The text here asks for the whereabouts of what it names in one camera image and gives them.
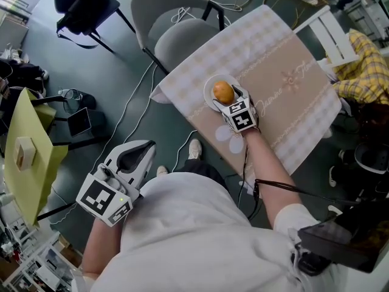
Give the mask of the grey upholstered chair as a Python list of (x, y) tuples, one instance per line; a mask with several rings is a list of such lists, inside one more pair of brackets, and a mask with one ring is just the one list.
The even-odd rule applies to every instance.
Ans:
[[(177, 18), (151, 50), (151, 29), (174, 10)], [(211, 0), (131, 0), (131, 14), (141, 50), (165, 75), (225, 29), (224, 10)]]

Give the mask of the black device pack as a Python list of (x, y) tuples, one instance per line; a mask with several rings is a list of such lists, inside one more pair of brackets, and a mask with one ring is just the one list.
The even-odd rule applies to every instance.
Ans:
[(389, 248), (389, 220), (360, 224), (355, 230), (327, 221), (300, 229), (297, 235), (303, 251), (297, 266), (305, 274), (318, 276), (332, 264), (371, 273)]

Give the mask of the person's white shirt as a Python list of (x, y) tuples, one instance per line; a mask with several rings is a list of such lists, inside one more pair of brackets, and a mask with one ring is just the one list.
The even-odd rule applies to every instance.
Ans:
[(128, 215), (120, 252), (78, 292), (315, 292), (292, 263), (294, 232), (315, 224), (302, 204), (283, 206), (273, 229), (255, 228), (226, 189), (194, 173), (158, 176)]

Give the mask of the person's right white shoe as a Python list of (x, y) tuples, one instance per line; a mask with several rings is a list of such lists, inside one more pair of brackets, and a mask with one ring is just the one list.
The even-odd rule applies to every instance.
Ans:
[(202, 145), (198, 139), (192, 139), (188, 148), (188, 159), (201, 160)]

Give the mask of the person's left hand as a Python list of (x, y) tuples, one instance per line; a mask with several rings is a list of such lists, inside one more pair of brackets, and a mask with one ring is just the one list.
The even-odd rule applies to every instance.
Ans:
[(122, 183), (114, 176), (112, 171), (107, 167), (99, 167), (95, 173), (95, 176), (104, 181), (107, 185), (109, 185), (112, 189), (117, 190), (121, 193), (126, 193), (126, 190)]

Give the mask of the person's black trousers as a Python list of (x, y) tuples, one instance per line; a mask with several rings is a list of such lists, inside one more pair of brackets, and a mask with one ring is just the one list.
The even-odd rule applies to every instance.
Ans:
[(175, 172), (188, 172), (201, 175), (207, 178), (210, 178), (222, 185), (226, 191), (229, 191), (228, 187), (225, 184), (224, 178), (220, 175), (217, 169), (214, 166), (208, 164), (205, 161), (200, 159), (188, 159), (184, 162), (184, 166), (175, 170)]

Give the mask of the person's right forearm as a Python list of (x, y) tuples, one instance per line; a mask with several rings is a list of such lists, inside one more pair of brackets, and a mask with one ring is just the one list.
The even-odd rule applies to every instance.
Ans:
[[(294, 185), (292, 178), (258, 130), (250, 128), (243, 131), (242, 135), (249, 149), (256, 179)], [(260, 194), (271, 226), (274, 226), (275, 219), (283, 208), (301, 203), (298, 193), (265, 184), (260, 185)]]

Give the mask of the white plate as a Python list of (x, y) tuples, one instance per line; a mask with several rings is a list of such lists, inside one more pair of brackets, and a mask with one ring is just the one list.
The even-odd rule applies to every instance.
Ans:
[(216, 74), (206, 81), (204, 86), (204, 99), (206, 104), (216, 112), (219, 112), (219, 109), (213, 103), (213, 99), (215, 98), (213, 87), (216, 82), (220, 81), (225, 81), (230, 85), (240, 86), (240, 83), (237, 81), (237, 79), (229, 74)]

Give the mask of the table with green cloth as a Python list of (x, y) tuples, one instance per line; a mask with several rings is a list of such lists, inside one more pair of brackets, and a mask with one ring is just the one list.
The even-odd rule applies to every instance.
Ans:
[[(34, 107), (36, 97), (24, 88), (16, 103), (5, 143), (4, 179), (8, 191), (15, 197), (21, 215), (29, 224), (37, 224), (37, 217), (47, 204), (58, 168), (68, 153), (67, 145), (53, 145), (47, 130), (56, 111), (47, 105)], [(19, 137), (31, 138), (36, 154), (32, 166), (19, 170), (14, 159)]]

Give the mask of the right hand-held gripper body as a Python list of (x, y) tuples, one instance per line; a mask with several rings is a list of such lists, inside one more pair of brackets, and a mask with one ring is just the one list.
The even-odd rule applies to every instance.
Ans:
[(239, 98), (234, 104), (224, 107), (221, 114), (235, 132), (258, 128), (258, 115), (249, 98)]

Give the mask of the clear glass jar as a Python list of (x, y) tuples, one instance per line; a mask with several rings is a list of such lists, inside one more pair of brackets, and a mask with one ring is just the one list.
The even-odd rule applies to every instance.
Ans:
[(76, 89), (64, 89), (61, 92), (64, 97), (64, 111), (71, 115), (76, 113), (81, 107), (82, 94)]

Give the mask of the white shelf unit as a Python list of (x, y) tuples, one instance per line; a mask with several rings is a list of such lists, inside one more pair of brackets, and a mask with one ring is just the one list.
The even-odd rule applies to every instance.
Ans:
[(63, 248), (60, 233), (54, 233), (23, 259), (5, 281), (0, 281), (0, 287), (4, 292), (72, 292), (75, 267), (60, 252)]

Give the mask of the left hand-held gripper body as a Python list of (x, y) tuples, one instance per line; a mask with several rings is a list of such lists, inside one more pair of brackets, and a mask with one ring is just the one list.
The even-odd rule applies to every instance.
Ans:
[(114, 176), (122, 183), (126, 193), (112, 189), (104, 181), (99, 180), (95, 173), (89, 173), (81, 186), (76, 202), (87, 212), (98, 218), (109, 227), (113, 227), (134, 208), (141, 199), (140, 189), (130, 186), (118, 172)]

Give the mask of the white wooden chair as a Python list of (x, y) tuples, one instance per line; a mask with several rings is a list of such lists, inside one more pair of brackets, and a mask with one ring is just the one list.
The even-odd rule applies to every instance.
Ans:
[(295, 34), (309, 27), (327, 54), (327, 67), (335, 68), (359, 60), (348, 36), (341, 28), (330, 6), (326, 5), (296, 29)]

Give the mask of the black bag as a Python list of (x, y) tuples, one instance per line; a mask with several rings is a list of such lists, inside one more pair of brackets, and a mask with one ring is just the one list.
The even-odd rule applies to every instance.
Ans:
[(57, 21), (56, 34), (58, 38), (71, 41), (83, 49), (95, 49), (98, 45), (84, 45), (60, 33), (63, 29), (69, 30), (74, 35), (79, 35), (90, 29), (92, 13), (82, 0), (75, 0), (68, 8), (64, 16)]

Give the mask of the round black-seated white stool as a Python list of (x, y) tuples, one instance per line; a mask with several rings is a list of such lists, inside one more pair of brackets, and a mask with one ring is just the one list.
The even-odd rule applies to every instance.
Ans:
[(354, 159), (363, 169), (383, 175), (389, 172), (389, 145), (361, 143), (354, 151)]

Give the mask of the small wooden box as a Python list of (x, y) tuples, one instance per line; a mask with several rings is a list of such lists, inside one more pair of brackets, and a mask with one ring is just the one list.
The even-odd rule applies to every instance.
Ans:
[(36, 147), (30, 137), (17, 137), (13, 151), (13, 158), (17, 169), (25, 171), (30, 169), (36, 155)]

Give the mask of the orange-brown potato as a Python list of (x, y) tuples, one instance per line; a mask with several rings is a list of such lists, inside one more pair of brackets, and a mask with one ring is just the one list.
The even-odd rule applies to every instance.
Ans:
[(226, 81), (215, 82), (213, 85), (213, 94), (215, 99), (224, 105), (231, 105), (235, 99), (235, 92), (232, 86)]

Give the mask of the person's left forearm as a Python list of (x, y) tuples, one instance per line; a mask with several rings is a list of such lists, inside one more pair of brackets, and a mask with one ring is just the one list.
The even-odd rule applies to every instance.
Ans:
[(120, 252), (123, 222), (113, 227), (95, 219), (83, 253), (82, 273), (91, 279), (98, 276)]

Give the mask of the table with beige tablecloth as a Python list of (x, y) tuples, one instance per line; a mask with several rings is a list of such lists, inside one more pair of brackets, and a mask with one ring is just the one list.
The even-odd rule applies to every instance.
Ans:
[(216, 75), (248, 90), (259, 127), (285, 169), (294, 173), (340, 111), (327, 76), (292, 29), (262, 5), (216, 34), (173, 69), (151, 98), (172, 103), (236, 172), (252, 172), (243, 137), (204, 97)]

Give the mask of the tablet computer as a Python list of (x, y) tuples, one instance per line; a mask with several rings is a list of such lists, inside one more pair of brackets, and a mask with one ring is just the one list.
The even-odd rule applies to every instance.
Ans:
[(91, 129), (87, 108), (83, 108), (67, 118), (70, 135), (75, 137)]

